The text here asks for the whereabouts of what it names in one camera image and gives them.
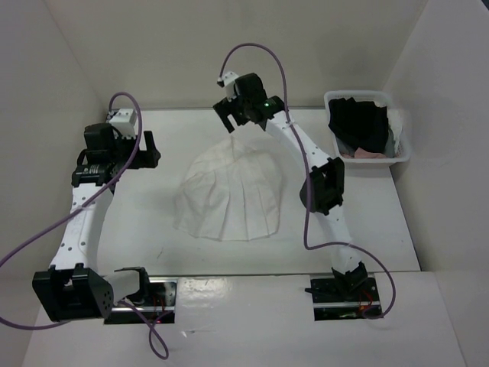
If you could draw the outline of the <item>white pleated skirt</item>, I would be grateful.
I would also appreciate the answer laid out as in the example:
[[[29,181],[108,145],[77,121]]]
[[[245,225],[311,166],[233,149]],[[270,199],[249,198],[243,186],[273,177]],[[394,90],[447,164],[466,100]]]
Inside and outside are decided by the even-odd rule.
[[[282,187],[270,153],[230,136],[189,166],[176,195],[173,226],[220,242],[267,238],[280,227]]]

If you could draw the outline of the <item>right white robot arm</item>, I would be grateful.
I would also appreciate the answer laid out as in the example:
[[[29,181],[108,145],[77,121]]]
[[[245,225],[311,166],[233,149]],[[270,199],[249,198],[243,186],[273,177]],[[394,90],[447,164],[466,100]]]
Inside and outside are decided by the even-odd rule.
[[[354,299],[361,292],[368,273],[355,253],[344,216],[345,165],[342,159],[332,158],[321,150],[294,121],[284,101],[267,95],[256,73],[244,76],[223,73],[217,84],[225,90],[226,97],[213,109],[229,132],[235,130],[231,120],[238,126],[253,122],[276,138],[305,169],[306,179],[300,190],[300,199],[306,208],[304,235],[309,234],[311,215],[317,218],[327,235],[326,243],[305,244],[305,247],[310,251],[331,249],[335,293],[342,300]]]

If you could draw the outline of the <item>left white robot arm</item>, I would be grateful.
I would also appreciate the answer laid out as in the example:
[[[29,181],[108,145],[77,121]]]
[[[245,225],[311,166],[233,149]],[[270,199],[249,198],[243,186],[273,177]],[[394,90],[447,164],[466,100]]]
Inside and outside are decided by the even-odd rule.
[[[110,316],[124,299],[146,304],[152,295],[149,276],[142,267],[120,268],[100,275],[97,256],[106,213],[115,195],[112,178],[124,166],[131,170],[156,168],[161,157],[152,132],[125,137],[108,122],[85,128],[86,146],[72,173],[73,208],[53,260],[46,271],[34,274],[32,287],[53,322]]]

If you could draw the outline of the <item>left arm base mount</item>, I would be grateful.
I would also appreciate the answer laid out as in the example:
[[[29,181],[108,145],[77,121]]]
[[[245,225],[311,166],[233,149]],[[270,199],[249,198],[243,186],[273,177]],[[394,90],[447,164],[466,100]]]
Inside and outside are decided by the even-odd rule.
[[[152,323],[157,321],[157,324],[173,324],[176,316],[177,285],[177,278],[150,276],[149,294],[134,305],[144,318]],[[126,306],[114,307],[108,319],[104,321],[105,325],[143,323],[144,321],[130,307]]]

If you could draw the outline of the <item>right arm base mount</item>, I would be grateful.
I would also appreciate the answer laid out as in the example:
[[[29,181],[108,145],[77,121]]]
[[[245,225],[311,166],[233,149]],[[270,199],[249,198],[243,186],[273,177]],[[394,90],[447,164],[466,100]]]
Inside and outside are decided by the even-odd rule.
[[[304,291],[312,298],[315,321],[357,320],[383,312],[373,276],[349,295],[341,295],[333,277],[312,277]]]

